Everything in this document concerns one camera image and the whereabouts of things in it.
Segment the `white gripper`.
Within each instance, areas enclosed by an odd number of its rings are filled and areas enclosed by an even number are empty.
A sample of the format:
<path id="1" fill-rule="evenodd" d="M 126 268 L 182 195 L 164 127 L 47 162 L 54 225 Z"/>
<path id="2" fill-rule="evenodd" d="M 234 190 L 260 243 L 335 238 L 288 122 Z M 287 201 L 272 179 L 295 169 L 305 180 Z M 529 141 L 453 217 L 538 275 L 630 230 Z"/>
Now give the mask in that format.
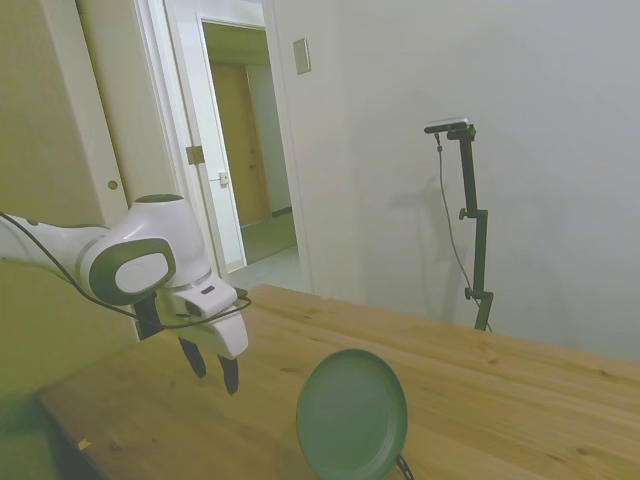
<path id="1" fill-rule="evenodd" d="M 236 290 L 224 281 L 206 281 L 185 290 L 171 290 L 171 324 L 182 351 L 198 378 L 207 374 L 198 346 L 215 353 L 223 373 L 226 391 L 234 395 L 239 388 L 237 357 L 249 346 L 242 314 L 234 303 Z"/>

